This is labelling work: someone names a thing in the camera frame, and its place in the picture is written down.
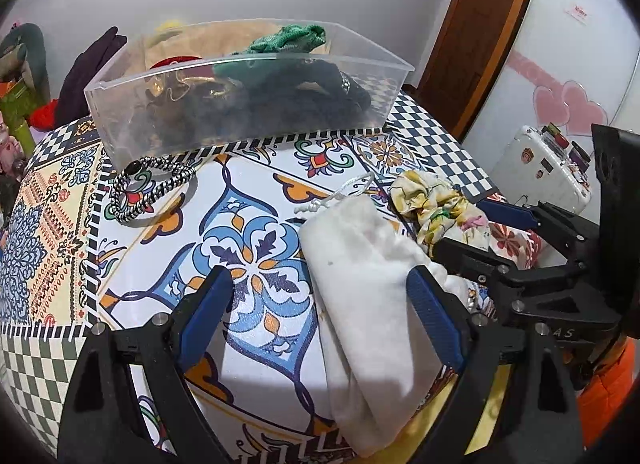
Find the yellow floral scrunchie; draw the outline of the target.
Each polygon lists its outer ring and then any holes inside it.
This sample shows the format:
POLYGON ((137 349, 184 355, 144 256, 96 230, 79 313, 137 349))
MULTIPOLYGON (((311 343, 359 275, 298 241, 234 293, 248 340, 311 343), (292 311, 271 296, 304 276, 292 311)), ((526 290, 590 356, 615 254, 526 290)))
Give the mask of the yellow floral scrunchie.
POLYGON ((415 222, 416 242, 432 257, 436 243, 448 239, 488 250, 489 221, 445 178, 424 170, 406 170, 390 186, 390 200, 401 216, 415 222))

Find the white drawstring pouch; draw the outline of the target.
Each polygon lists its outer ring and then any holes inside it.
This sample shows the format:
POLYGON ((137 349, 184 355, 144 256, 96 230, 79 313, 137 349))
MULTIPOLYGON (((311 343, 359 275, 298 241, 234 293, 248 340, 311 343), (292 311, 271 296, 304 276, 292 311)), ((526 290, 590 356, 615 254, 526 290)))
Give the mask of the white drawstring pouch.
POLYGON ((406 293, 425 266, 466 308, 477 300, 412 239, 395 231, 364 192, 372 174, 300 206, 331 413, 359 463, 405 463, 430 428, 420 407, 442 360, 406 293))

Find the black white braided headband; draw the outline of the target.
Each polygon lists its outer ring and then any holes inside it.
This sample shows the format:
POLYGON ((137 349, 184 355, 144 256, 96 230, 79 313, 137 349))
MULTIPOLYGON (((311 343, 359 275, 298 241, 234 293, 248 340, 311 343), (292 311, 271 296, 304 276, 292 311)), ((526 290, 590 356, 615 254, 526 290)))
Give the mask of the black white braided headband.
POLYGON ((193 165, 170 156, 138 158, 112 179, 107 213, 120 224, 152 213, 160 198, 187 184, 194 175, 193 165))

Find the clear plastic storage box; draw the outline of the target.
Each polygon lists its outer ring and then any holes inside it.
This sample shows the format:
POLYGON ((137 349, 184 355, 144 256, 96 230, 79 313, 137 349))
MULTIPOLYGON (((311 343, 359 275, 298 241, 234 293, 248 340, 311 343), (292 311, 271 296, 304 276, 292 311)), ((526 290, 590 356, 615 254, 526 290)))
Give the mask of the clear plastic storage box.
POLYGON ((117 168, 142 156, 165 156, 210 146, 245 146, 252 140, 293 139, 315 132, 367 134, 384 126, 401 86, 413 67, 366 36, 332 22, 269 20, 318 24, 326 43, 310 54, 250 54, 197 59, 174 57, 154 68, 144 64, 144 39, 123 46, 85 88, 90 115, 106 154, 117 168), (217 63, 290 60, 288 66, 256 86, 214 74, 217 63), (360 114, 334 112, 317 99, 314 85, 294 86, 293 70, 302 61, 323 60, 352 76, 371 96, 360 114))

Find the black beige eye mask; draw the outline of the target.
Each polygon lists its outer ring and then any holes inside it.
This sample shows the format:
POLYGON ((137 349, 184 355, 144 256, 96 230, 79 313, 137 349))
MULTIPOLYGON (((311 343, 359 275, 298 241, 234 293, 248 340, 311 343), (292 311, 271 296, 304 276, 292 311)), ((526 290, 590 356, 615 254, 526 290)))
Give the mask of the black beige eye mask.
POLYGON ((302 61, 293 70, 294 86, 314 85, 321 105, 334 112, 360 114, 371 106, 367 89, 335 64, 323 60, 302 61))

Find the white suitcase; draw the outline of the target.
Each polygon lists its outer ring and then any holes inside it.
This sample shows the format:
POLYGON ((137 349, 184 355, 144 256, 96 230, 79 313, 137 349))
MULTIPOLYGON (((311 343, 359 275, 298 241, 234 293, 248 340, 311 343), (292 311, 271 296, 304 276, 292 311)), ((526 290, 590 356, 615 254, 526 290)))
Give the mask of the white suitcase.
POLYGON ((597 221, 599 184, 593 148, 552 132, 549 127, 522 126, 508 143, 490 178, 509 203, 551 203, 597 221))

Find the orange jacket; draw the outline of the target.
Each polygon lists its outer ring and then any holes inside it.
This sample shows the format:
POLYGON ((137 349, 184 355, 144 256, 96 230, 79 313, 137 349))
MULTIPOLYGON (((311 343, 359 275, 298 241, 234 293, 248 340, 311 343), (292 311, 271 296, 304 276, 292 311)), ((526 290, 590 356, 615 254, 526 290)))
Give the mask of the orange jacket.
POLYGON ((624 403, 634 382, 636 346, 619 340, 597 365, 592 379, 577 398, 584 445, 591 447, 624 403))

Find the white sliding wardrobe door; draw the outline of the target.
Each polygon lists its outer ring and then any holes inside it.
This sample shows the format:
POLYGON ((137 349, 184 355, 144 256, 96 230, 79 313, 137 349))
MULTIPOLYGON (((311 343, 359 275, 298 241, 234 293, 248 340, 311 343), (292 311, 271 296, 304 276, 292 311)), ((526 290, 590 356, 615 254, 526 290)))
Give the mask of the white sliding wardrobe door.
POLYGON ((522 126, 552 123, 591 152, 590 127, 614 120, 638 53, 621 0, 529 0, 465 149, 490 172, 522 126))

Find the patterned colourful tablecloth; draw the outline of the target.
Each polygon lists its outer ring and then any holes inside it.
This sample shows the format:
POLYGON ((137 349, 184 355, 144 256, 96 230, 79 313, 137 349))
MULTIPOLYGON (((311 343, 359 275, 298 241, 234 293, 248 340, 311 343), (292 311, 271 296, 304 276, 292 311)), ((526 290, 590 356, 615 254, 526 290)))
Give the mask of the patterned colourful tablecloth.
POLYGON ((184 154, 194 178, 120 224, 113 169, 90 118, 38 143, 1 243, 1 384, 23 432, 55 455, 68 384, 90 328, 170 314, 216 267, 234 294, 186 379, 239 463, 350 462, 333 421, 300 206, 364 193, 393 228, 387 191, 424 168, 477 196, 470 154, 410 97, 382 134, 272 138, 184 154))

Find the brown wooden wardrobe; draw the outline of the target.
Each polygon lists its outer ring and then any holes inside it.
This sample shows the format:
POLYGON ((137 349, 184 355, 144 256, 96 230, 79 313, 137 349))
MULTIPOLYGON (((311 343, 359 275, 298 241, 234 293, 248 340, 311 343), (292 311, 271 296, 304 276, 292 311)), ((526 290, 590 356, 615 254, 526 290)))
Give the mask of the brown wooden wardrobe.
POLYGON ((513 45, 529 0, 450 0, 416 96, 461 140, 513 45))

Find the green knitted item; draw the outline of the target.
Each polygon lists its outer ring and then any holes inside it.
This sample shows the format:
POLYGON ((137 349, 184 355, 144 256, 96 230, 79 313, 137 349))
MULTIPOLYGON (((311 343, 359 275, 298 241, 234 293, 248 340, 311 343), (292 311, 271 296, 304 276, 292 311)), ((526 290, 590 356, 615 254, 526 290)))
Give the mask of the green knitted item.
MULTIPOLYGON (((255 39, 245 50, 234 52, 234 56, 250 54, 310 54, 326 43, 326 30, 318 24, 288 24, 274 34, 255 39)), ((244 86, 256 86, 266 78, 288 66, 290 60, 279 59, 242 59, 217 63, 214 74, 237 80, 244 86)))

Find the dark purple clothing pile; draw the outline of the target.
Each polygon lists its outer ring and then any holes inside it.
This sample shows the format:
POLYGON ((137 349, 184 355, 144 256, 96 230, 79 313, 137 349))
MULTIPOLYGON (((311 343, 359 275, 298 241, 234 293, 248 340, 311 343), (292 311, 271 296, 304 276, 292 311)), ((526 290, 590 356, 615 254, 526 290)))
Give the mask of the dark purple clothing pile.
POLYGON ((77 57, 65 77, 54 109, 53 123, 56 128, 89 115, 85 88, 126 43, 127 37, 119 34, 117 26, 112 26, 77 57))

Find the green cardboard box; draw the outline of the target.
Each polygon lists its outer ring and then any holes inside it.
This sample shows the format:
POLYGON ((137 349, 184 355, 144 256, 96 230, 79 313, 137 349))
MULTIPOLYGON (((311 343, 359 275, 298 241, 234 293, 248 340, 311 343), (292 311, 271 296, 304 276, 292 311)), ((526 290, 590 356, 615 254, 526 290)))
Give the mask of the green cardboard box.
POLYGON ((10 89, 1 97, 1 113, 4 124, 10 134, 20 143, 25 155, 30 158, 36 143, 29 129, 27 119, 39 106, 35 91, 24 80, 11 84, 10 89))

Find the beige fleece blanket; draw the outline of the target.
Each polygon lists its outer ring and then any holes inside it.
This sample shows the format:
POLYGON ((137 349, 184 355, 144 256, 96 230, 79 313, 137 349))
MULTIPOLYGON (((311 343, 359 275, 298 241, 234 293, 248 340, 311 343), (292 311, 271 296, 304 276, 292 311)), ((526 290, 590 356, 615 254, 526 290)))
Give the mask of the beige fleece blanket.
POLYGON ((280 30, 269 20, 216 21, 163 28, 144 39, 144 64, 154 68, 174 57, 219 58, 242 52, 262 36, 280 30))

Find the green dinosaur plush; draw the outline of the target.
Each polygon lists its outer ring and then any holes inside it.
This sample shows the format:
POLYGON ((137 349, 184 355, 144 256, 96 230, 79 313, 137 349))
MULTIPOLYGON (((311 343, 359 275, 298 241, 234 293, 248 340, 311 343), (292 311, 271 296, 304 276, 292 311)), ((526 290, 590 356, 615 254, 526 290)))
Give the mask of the green dinosaur plush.
POLYGON ((2 40, 0 75, 3 83, 21 76, 42 102, 50 100, 46 50, 39 26, 19 25, 2 40))

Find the yellow fuzzy headband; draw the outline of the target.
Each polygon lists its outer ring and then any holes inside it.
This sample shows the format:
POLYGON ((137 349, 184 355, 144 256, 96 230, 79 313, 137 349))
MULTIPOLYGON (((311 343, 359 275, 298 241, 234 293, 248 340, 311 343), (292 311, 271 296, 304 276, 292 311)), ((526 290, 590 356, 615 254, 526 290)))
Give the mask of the yellow fuzzy headband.
POLYGON ((157 25, 157 27, 154 28, 154 33, 159 35, 159 34, 172 32, 172 31, 178 30, 178 28, 182 28, 183 25, 184 23, 180 20, 176 20, 176 19, 167 20, 161 23, 160 25, 157 25))

